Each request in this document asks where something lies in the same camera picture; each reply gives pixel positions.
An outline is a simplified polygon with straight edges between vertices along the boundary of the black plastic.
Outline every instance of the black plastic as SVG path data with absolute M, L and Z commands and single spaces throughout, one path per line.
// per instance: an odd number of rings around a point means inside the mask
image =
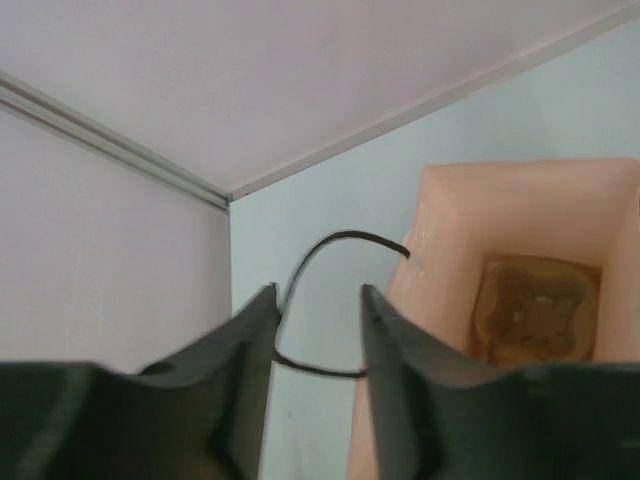
M 0 364 L 0 478 L 254 480 L 276 287 L 139 375 Z
M 638 479 L 638 364 L 496 370 L 371 286 L 362 329 L 379 480 Z

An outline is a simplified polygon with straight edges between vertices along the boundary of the metal ceiling rail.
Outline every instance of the metal ceiling rail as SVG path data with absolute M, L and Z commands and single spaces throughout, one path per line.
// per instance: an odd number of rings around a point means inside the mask
M 228 193 L 0 70 L 0 108 L 228 212 Z

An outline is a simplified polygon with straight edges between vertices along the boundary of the ceiling trim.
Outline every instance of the ceiling trim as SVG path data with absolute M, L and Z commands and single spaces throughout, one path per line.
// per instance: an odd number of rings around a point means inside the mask
M 0 109 L 227 212 L 228 192 L 0 70 Z
M 473 95 L 480 90 L 503 82 L 511 77 L 526 72 L 549 60 L 553 60 L 565 53 L 570 52 L 591 40 L 600 37 L 608 32 L 620 28 L 628 23 L 640 18 L 640 3 L 627 7 L 609 17 L 599 20 L 571 35 L 568 35 L 554 43 L 525 55 L 501 68 L 481 75 L 467 83 L 464 83 L 437 97 L 427 99 L 399 114 L 388 117 L 374 125 L 349 135 L 338 142 L 318 150 L 315 153 L 302 157 L 293 163 L 278 170 L 268 173 L 257 180 L 247 183 L 231 192 L 230 201 L 238 200 L 246 195 L 256 192 L 269 185 L 284 180 L 291 175 L 299 173 L 307 168 L 317 165 L 336 155 L 351 150 L 374 138 L 380 137 L 396 128 L 402 127 L 419 118 L 429 115 L 437 110 L 447 107 L 463 98 Z

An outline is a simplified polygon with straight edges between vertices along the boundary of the paper bag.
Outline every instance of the paper bag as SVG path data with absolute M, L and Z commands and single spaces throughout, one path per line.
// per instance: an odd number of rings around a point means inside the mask
M 425 167 L 388 298 L 408 319 L 470 352 L 488 255 L 600 271 L 594 361 L 640 360 L 640 161 L 566 159 Z M 377 478 L 366 380 L 358 382 L 347 480 Z

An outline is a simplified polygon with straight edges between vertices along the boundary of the black rope handle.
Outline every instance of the black rope handle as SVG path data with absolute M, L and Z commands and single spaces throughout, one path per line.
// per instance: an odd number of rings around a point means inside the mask
M 291 280 L 289 280 L 289 284 L 285 289 L 284 295 L 282 297 L 282 302 L 280 303 L 279 311 L 280 311 L 280 320 L 278 322 L 278 328 L 282 327 L 282 323 L 287 316 L 289 308 L 291 307 L 291 300 L 293 298 L 293 294 L 295 293 L 296 286 L 300 281 L 300 277 L 304 272 L 305 268 L 311 261 L 311 259 L 318 253 L 320 249 L 329 243 L 333 243 L 337 240 L 344 239 L 360 239 L 366 240 L 368 242 L 373 242 L 378 245 L 382 245 L 383 247 L 389 248 L 399 254 L 403 255 L 405 258 L 409 258 L 411 256 L 411 252 L 407 247 L 401 245 L 399 243 L 393 242 L 387 238 L 381 237 L 379 235 L 375 235 L 373 233 L 362 232 L 360 230 L 344 230 L 341 232 L 335 232 L 331 235 L 323 238 L 318 243 L 316 243 L 311 250 L 307 252 L 304 256 L 298 267 L 294 270 L 293 275 L 291 276 Z M 367 376 L 366 369 L 357 370 L 357 371 L 338 371 L 338 370 L 329 370 L 326 368 L 315 367 L 313 365 L 306 365 L 303 363 L 296 362 L 291 360 L 290 358 L 285 357 L 279 351 L 276 345 L 273 348 L 273 361 L 288 368 L 292 368 L 294 370 L 299 370 L 301 372 L 312 373 L 314 375 L 322 375 L 325 377 L 333 377 L 333 378 L 349 378 L 349 379 L 357 379 L 363 378 Z

